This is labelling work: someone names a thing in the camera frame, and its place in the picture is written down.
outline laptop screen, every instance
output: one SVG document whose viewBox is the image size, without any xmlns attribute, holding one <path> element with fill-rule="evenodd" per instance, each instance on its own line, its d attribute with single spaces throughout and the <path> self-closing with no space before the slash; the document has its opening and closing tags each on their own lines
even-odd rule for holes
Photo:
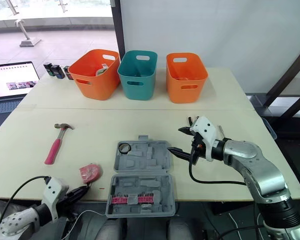
<svg viewBox="0 0 300 240">
<path fill-rule="evenodd" d="M 39 77 L 31 61 L 0 65 L 0 99 L 25 96 Z"/>
</svg>

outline laptop keyboard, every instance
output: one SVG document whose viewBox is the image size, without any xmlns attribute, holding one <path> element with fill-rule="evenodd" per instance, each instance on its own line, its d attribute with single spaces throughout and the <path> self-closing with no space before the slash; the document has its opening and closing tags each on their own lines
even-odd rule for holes
<svg viewBox="0 0 300 240">
<path fill-rule="evenodd" d="M 0 102 L 0 114 L 12 112 L 20 102 L 21 100 Z"/>
</svg>

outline hammer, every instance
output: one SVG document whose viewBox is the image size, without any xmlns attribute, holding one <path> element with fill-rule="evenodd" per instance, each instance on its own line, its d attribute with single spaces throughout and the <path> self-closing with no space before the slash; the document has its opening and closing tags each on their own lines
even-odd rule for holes
<svg viewBox="0 0 300 240">
<path fill-rule="evenodd" d="M 64 137 L 66 130 L 67 130 L 67 129 L 72 129 L 72 130 L 74 129 L 72 126 L 70 126 L 69 124 L 66 124 L 66 123 L 62 123 L 62 124 L 56 123 L 56 124 L 54 125 L 54 127 L 55 127 L 56 129 L 61 129 L 61 130 L 60 130 L 60 133 L 59 133 L 57 139 L 56 139 L 56 140 L 54 141 L 54 143 L 52 144 L 52 147 L 51 147 L 51 149 L 50 149 L 50 152 L 49 152 L 49 154 L 48 154 L 48 157 L 46 158 L 46 160 L 45 160 L 45 162 L 44 162 L 44 163 L 47 164 L 47 165 L 52 165 L 52 164 L 54 164 L 55 158 L 56 158 L 57 153 L 58 153 L 58 150 L 59 150 L 59 148 L 60 148 L 60 146 L 61 146 L 62 138 Z"/>
</svg>

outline teal basket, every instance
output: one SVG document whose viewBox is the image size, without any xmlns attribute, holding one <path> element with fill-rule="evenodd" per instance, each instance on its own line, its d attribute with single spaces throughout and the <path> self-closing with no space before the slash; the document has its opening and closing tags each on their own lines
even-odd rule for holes
<svg viewBox="0 0 300 240">
<path fill-rule="evenodd" d="M 153 96 L 157 58 L 153 51 L 132 50 L 125 53 L 118 74 L 128 99 L 149 100 Z"/>
</svg>

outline basket handle hole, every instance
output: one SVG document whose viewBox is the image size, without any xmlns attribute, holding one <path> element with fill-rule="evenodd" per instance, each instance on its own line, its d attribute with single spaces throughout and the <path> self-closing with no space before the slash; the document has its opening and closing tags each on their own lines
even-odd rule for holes
<svg viewBox="0 0 300 240">
<path fill-rule="evenodd" d="M 144 60 L 144 61 L 149 61 L 150 60 L 149 56 L 143 56 L 143 55 L 137 55 L 135 58 L 137 60 Z"/>
<path fill-rule="evenodd" d="M 188 59 L 186 57 L 176 57 L 173 59 L 174 63 L 185 63 Z"/>
<path fill-rule="evenodd" d="M 198 85 L 182 85 L 181 89 L 197 89 Z"/>
<path fill-rule="evenodd" d="M 111 56 L 111 55 L 107 55 L 107 54 L 103 54 L 102 57 L 104 59 L 108 59 L 108 60 L 116 60 L 116 58 L 114 56 Z"/>
<path fill-rule="evenodd" d="M 133 86 L 143 86 L 144 85 L 144 83 L 140 82 L 140 81 L 128 81 L 127 84 L 133 85 Z"/>
<path fill-rule="evenodd" d="M 89 81 L 85 81 L 85 80 L 81 80 L 81 79 L 76 79 L 78 83 L 80 84 L 87 84 L 87 85 L 92 85 L 91 82 Z"/>
</svg>

